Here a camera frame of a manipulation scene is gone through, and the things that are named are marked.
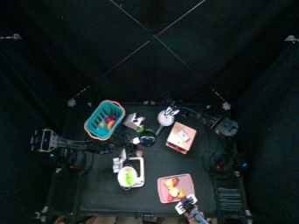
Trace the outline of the person's hand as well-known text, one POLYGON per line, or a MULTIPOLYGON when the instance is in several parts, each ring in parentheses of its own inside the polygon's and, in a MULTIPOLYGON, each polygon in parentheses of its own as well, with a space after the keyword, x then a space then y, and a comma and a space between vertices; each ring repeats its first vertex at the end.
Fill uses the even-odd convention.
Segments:
POLYGON ((204 218, 203 212, 197 209, 196 206, 184 206, 183 215, 185 216, 189 224, 209 224, 209 222, 204 218))

